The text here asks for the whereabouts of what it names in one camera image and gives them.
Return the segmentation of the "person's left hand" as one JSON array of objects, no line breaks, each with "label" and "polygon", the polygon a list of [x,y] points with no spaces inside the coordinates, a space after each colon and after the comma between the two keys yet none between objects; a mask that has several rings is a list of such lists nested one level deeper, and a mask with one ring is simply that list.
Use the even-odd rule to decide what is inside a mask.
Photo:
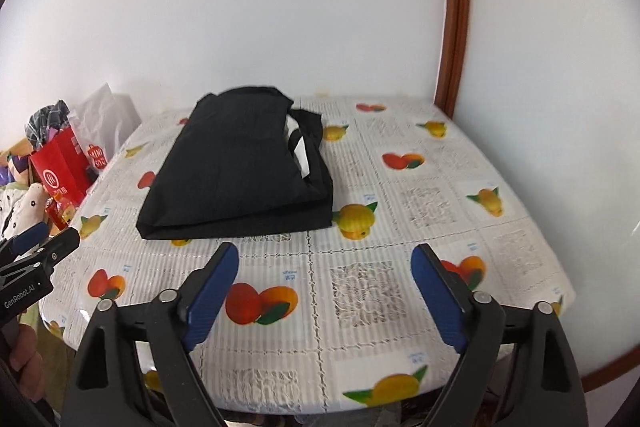
[{"label": "person's left hand", "polygon": [[10,365],[17,373],[17,387],[26,399],[38,402],[44,397],[43,358],[37,351],[36,332],[28,325],[18,326]]}]

